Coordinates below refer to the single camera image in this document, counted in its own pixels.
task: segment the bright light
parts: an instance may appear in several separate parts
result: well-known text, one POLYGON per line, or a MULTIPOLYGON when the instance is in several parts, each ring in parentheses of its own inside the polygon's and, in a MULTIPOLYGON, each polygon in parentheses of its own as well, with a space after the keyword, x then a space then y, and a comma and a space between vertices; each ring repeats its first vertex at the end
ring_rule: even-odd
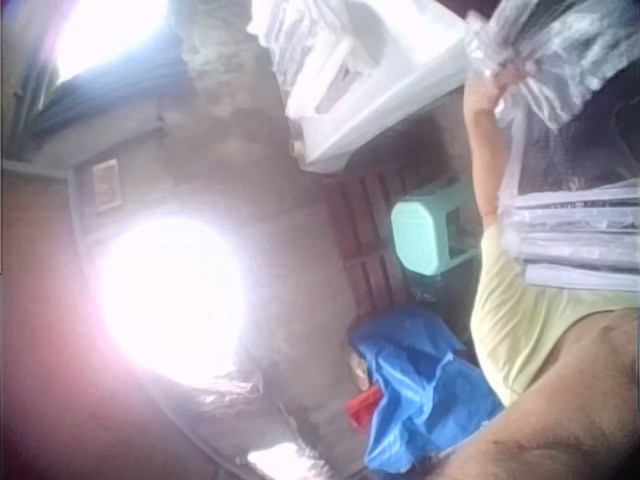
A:
POLYGON ((79 0, 57 45, 60 80, 140 45, 165 21, 168 0, 79 0))
POLYGON ((107 328, 136 365, 206 387, 235 369, 239 266, 203 224, 167 218, 118 239, 100 265, 107 328))
POLYGON ((251 452, 247 460, 273 480, 321 480, 330 478, 323 462, 294 443, 281 443, 268 450, 251 452))

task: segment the small window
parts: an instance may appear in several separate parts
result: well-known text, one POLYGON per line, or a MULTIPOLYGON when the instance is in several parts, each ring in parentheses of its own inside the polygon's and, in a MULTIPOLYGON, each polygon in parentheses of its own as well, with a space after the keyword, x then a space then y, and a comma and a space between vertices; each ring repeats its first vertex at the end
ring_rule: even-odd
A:
POLYGON ((142 44, 165 22, 168 0, 79 0, 58 39, 62 82, 142 44))

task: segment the man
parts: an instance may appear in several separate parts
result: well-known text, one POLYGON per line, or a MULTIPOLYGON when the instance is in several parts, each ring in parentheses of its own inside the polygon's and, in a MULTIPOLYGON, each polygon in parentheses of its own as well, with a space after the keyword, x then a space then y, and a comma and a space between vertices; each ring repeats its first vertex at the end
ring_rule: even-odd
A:
POLYGON ((512 67, 495 81, 472 75, 464 100, 484 226, 471 331, 508 408, 429 478, 611 478, 639 444, 638 296, 526 286, 502 250, 496 220, 508 152, 493 111, 518 80, 512 67))

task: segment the blue tarp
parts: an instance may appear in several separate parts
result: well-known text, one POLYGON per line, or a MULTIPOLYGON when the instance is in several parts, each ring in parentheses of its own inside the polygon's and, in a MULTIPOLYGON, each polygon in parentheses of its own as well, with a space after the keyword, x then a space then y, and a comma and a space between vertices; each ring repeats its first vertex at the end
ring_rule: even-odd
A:
POLYGON ((482 372, 458 357, 464 346, 426 310, 374 318, 349 340, 384 393, 365 455, 372 470, 403 473, 462 442, 503 409, 482 372))

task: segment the stool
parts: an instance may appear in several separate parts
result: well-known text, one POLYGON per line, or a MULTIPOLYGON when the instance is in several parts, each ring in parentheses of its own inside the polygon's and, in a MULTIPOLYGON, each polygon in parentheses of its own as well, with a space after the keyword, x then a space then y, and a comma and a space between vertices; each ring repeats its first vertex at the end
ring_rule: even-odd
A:
POLYGON ((477 248, 462 246, 460 207, 473 198, 471 185, 444 181, 401 200, 391 211, 396 253, 409 270, 434 276, 475 256, 477 248))

